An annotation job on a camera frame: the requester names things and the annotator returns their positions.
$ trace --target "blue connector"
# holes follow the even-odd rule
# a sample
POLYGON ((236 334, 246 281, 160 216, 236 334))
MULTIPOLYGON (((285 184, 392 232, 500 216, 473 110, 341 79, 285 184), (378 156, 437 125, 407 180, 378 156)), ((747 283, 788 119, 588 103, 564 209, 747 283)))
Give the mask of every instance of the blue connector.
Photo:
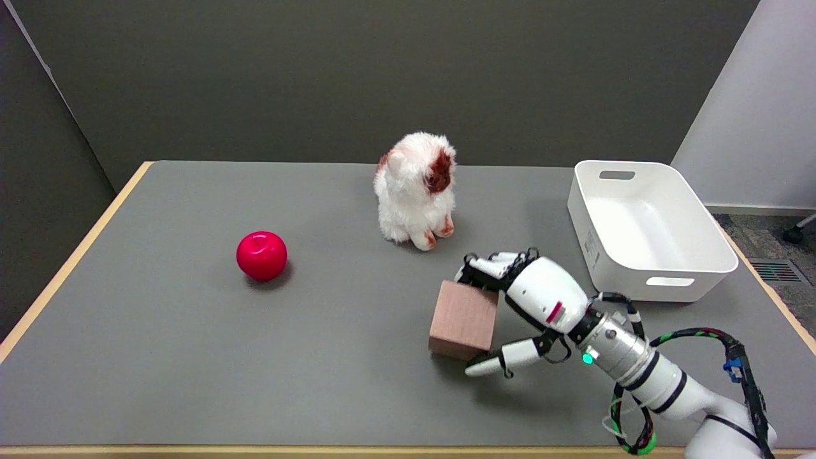
POLYGON ((726 360, 722 369, 731 377, 731 382, 739 383, 743 380, 743 362, 737 357, 736 359, 726 360))

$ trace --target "bin handle hole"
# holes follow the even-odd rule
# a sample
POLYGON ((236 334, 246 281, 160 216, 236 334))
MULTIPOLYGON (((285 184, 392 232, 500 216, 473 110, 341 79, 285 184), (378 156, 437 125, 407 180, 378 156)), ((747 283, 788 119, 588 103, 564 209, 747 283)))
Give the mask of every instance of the bin handle hole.
POLYGON ((635 178, 634 171, 601 171, 602 180, 631 180, 635 178))
POLYGON ((688 287, 694 283, 694 279, 686 278, 648 278, 646 285, 656 285, 660 287, 688 287))

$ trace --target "black cable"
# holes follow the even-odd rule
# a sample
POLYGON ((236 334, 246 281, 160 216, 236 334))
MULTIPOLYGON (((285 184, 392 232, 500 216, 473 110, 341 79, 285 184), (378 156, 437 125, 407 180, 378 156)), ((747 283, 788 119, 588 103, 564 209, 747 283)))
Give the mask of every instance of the black cable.
MULTIPOLYGON (((602 298, 603 300, 607 300, 606 294, 603 294, 602 298)), ((738 380, 743 388, 743 394, 745 395, 745 399, 747 401, 748 411, 754 428, 754 434, 756 435, 757 444, 760 447, 762 456, 765 459, 773 459, 774 454, 768 445, 769 427, 768 419, 765 416, 765 399, 762 396, 759 386, 754 381, 751 366, 745 353, 745 346, 726 332, 716 328, 706 327, 685 328, 676 332, 666 333, 653 339, 650 342, 650 345, 652 347, 658 347, 668 341, 689 336, 713 338, 718 340, 725 347, 725 358, 727 362, 724 368, 727 368, 729 365, 734 365, 734 368, 739 370, 738 375, 732 373, 733 368, 729 370, 729 373, 732 374, 732 381, 738 380)), ((620 406, 623 391, 624 389, 620 384, 615 385, 613 399, 617 402, 610 408, 610 416, 612 417, 613 427, 618 432, 620 432, 620 406)), ((635 399, 635 401, 637 404, 641 404, 641 402, 637 399, 635 399)), ((617 437, 618 443, 621 445, 621 447, 633 455, 637 454, 638 449, 643 448, 646 446, 646 444, 648 444, 654 431, 654 424, 652 422, 651 415, 645 409, 645 407, 641 408, 641 411, 644 413, 645 424, 641 431, 641 435, 637 438, 635 444, 629 445, 624 439, 617 437)))
MULTIPOLYGON (((625 304, 626 312, 629 316, 629 323, 632 325, 632 330, 635 332, 637 337, 641 338, 643 341, 646 341, 646 333, 643 329, 641 315, 637 312, 635 306, 632 304, 632 300, 628 296, 617 292, 601 292, 598 294, 596 299, 600 301, 625 304)), ((610 416, 612 418, 613 429, 619 434, 622 430, 620 426, 620 408, 623 402, 623 392, 623 386, 616 383, 612 392, 612 399, 614 402, 610 406, 610 416)), ((641 404, 641 401, 638 399, 635 399, 635 402, 638 405, 641 404)), ((641 407, 641 413, 643 414, 643 429, 641 430, 641 434, 638 435, 634 444, 629 444, 623 437, 615 435, 620 447, 633 456, 636 456, 640 450, 646 448, 654 435, 654 422, 652 421, 651 412, 647 407, 641 407)))
POLYGON ((566 344, 566 339, 564 338, 564 335, 561 335, 561 336, 558 337, 558 342, 560 342, 561 345, 564 346, 564 350, 566 350, 566 354, 564 354, 564 357, 561 357, 560 359, 550 359, 547 355, 543 355, 542 357, 544 357, 544 360, 547 360, 549 363, 552 363, 552 364, 564 363, 570 357, 572 357, 572 350, 566 344))

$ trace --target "white plush toy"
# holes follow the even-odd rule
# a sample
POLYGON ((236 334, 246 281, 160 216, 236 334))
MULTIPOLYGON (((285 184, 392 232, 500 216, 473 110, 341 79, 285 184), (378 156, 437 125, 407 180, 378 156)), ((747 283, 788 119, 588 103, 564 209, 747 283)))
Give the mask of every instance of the white plush toy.
POLYGON ((374 192, 379 199, 379 229, 401 243, 408 239, 422 251, 437 237, 454 233, 456 150, 444 136, 409 134, 377 164, 374 192))

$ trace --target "wooden block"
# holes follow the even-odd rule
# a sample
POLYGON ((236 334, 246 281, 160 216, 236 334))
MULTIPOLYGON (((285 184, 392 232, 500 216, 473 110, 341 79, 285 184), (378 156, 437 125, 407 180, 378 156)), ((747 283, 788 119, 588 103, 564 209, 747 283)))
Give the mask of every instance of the wooden block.
POLYGON ((498 293, 449 280, 442 282, 428 349, 462 360, 490 350, 498 304, 498 293))

